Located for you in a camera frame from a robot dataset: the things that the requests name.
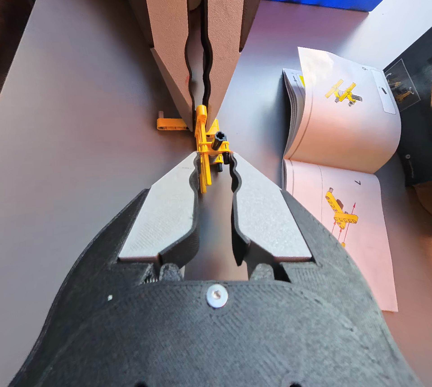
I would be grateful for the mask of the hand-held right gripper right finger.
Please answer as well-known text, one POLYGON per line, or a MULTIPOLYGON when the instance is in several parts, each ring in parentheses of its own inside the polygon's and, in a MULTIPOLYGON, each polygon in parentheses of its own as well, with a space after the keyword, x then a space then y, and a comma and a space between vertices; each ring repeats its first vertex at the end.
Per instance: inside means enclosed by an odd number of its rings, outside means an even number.
POLYGON ((305 262, 310 249, 281 189, 238 153, 230 155, 232 249, 238 266, 305 262))

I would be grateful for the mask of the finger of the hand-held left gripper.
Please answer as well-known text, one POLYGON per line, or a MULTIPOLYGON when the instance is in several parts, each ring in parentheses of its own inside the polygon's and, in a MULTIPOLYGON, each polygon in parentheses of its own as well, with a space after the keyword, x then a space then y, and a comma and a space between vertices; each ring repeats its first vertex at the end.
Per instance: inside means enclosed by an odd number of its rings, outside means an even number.
POLYGON ((204 0, 202 42, 206 55, 203 105, 210 129, 221 107, 240 53, 244 0, 204 0))
POLYGON ((187 0, 146 0, 146 4, 153 36, 151 52, 177 110, 193 131, 195 106, 186 58, 190 32, 187 0))

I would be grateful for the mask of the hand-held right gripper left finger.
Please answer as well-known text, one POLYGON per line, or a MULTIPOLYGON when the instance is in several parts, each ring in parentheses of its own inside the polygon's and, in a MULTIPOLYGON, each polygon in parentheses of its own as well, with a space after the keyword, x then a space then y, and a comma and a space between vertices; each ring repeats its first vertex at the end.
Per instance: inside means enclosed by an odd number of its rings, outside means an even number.
POLYGON ((199 249, 200 156, 193 152, 149 189, 119 253, 121 261, 184 267, 199 249))

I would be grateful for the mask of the yellow lego axle assembly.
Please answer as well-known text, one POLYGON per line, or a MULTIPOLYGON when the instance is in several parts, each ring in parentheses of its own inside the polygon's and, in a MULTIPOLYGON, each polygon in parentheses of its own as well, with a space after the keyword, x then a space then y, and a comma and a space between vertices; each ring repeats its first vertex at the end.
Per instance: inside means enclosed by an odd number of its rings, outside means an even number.
POLYGON ((211 166, 217 172, 222 172, 223 164, 230 163, 230 147, 227 136, 219 130, 218 120, 215 119, 209 130, 206 130, 207 108, 199 105, 196 109, 195 139, 197 151, 200 154, 200 189, 204 194, 207 186, 212 185, 211 166))

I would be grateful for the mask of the yellow lego beam with pins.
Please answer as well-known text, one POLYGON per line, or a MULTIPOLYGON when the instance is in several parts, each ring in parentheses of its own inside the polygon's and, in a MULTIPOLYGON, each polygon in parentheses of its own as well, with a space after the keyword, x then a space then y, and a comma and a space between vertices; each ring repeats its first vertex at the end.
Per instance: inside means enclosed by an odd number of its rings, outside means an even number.
MULTIPOLYGON (((183 121, 183 119, 165 118, 163 111, 158 112, 158 119, 156 125, 159 131, 189 131, 189 128, 186 125, 186 123, 183 121)), ((219 131, 219 123, 218 120, 215 119, 209 132, 207 132, 207 137, 208 138, 214 137, 216 132, 218 131, 219 131)))

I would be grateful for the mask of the open lego instruction booklet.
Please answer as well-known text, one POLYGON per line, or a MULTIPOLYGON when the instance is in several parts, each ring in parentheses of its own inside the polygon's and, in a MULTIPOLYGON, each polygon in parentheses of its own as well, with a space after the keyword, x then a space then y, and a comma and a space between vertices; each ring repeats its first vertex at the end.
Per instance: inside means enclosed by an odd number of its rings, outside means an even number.
POLYGON ((398 312, 375 173, 395 153, 401 120, 384 73, 327 51, 298 48, 283 69, 291 117, 283 189, 345 248, 381 310, 398 312))

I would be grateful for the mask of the black printed cardboard box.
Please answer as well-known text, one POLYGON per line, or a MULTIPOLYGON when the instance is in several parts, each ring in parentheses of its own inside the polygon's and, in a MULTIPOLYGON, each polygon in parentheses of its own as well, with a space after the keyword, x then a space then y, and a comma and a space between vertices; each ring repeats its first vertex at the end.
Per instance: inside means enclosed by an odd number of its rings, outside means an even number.
POLYGON ((384 69, 401 118, 397 153, 407 186, 432 179, 432 29, 384 69))

